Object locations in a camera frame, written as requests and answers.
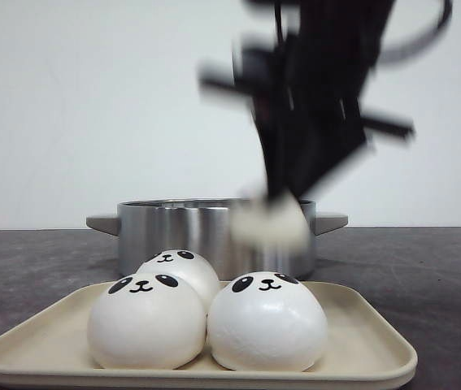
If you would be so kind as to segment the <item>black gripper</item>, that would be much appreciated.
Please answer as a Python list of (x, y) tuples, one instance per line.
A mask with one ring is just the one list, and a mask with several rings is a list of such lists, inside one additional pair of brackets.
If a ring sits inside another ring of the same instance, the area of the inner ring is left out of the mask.
[[(296, 43), (291, 34), (271, 49), (245, 45), (241, 59), (233, 60), (232, 75), (204, 67), (199, 84), (249, 98), (286, 98), (289, 108), (299, 103), (327, 107), (342, 96), (358, 98), (364, 72), (349, 87), (344, 84), (347, 79), (333, 76), (332, 70), (298, 64)], [(269, 202), (285, 193), (300, 198), (367, 141), (361, 121), (308, 127), (297, 119), (278, 122), (273, 116), (256, 113), (254, 124), (263, 150)]]

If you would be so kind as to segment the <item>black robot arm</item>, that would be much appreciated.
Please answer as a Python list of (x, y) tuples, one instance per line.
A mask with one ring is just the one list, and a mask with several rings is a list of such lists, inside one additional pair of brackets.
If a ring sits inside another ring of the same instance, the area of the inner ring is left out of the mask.
[(205, 69), (202, 87), (248, 97), (263, 149), (268, 205), (319, 183), (365, 144), (367, 130), (403, 139), (408, 123), (359, 107), (393, 7), (390, 1), (300, 1), (297, 32), (272, 49), (248, 45), (227, 78)]

